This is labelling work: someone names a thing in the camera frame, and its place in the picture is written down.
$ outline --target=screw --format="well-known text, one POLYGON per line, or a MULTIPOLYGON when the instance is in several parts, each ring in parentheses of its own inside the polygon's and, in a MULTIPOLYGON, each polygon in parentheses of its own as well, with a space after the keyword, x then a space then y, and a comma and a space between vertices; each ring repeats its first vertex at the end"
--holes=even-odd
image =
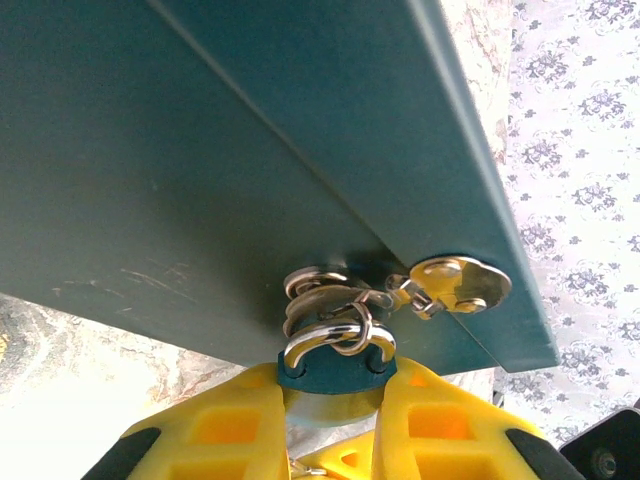
POLYGON ((442 260, 435 262, 424 267, 424 273, 426 275, 433 275, 437 277, 453 278, 460 275, 462 267, 456 260, 442 260))
POLYGON ((487 302, 481 298, 470 298, 456 303, 456 312, 460 313, 478 313, 486 310, 487 302))

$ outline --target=yellow plastic object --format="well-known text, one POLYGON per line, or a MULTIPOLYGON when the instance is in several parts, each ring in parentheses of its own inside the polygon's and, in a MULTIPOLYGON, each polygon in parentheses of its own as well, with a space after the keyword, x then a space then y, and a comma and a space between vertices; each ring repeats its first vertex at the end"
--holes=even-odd
POLYGON ((162 433, 128 480, 289 480, 274 363, 253 367, 131 427, 162 433))
POLYGON ((373 480, 537 480, 505 431, 531 424, 399 357, 378 413, 373 480))
MULTIPOLYGON (((300 463, 324 468, 328 478, 370 480, 374 432, 367 432, 300 458, 300 463)), ((313 480, 322 477, 306 477, 313 480)))

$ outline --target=metal plate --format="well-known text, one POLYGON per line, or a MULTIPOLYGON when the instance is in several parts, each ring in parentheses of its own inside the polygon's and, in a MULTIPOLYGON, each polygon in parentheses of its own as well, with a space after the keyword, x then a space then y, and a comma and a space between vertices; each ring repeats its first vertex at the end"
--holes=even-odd
POLYGON ((512 294, 396 316, 400 353, 555 363, 436 2, 154 8, 0 12, 1 291, 247 365, 284 344, 289 272, 467 254, 512 294))

